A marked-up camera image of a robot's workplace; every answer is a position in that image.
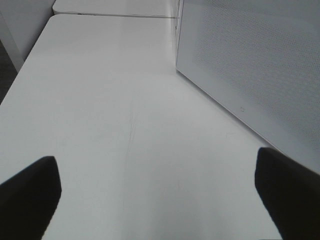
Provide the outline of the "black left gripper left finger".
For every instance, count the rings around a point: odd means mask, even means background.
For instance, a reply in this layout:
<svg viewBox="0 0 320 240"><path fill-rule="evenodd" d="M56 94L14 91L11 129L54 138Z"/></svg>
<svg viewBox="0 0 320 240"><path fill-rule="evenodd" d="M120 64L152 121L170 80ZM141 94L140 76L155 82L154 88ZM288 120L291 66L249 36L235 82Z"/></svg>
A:
<svg viewBox="0 0 320 240"><path fill-rule="evenodd" d="M40 240L62 194L58 164L45 156L0 185L0 238Z"/></svg>

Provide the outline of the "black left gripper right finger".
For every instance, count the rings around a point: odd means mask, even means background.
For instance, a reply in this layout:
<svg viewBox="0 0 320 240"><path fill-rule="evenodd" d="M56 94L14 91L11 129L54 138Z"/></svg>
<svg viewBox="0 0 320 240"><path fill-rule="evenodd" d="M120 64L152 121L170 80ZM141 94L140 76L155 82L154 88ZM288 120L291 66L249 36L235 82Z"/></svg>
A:
<svg viewBox="0 0 320 240"><path fill-rule="evenodd" d="M257 152L254 185L284 240L320 238L320 176L279 151Z"/></svg>

